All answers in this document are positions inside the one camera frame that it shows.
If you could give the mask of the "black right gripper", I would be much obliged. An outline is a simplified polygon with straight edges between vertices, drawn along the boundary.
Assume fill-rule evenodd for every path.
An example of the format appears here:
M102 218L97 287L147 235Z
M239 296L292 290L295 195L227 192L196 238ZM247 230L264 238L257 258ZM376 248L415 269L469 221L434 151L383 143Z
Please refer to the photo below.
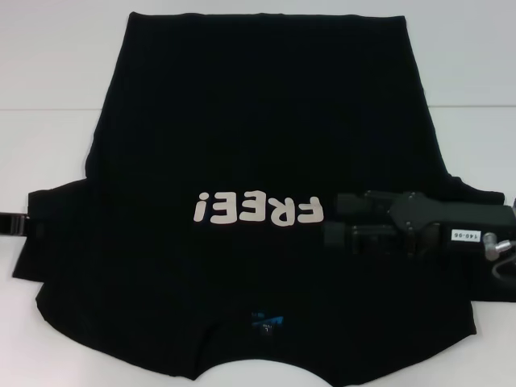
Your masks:
M515 213L505 205L441 202L422 193L388 193L368 190L363 194L339 193L339 215L387 214L394 226L323 224L326 247L352 255L390 255L408 251L422 255L446 247L478 248L485 256L500 256L515 247Z

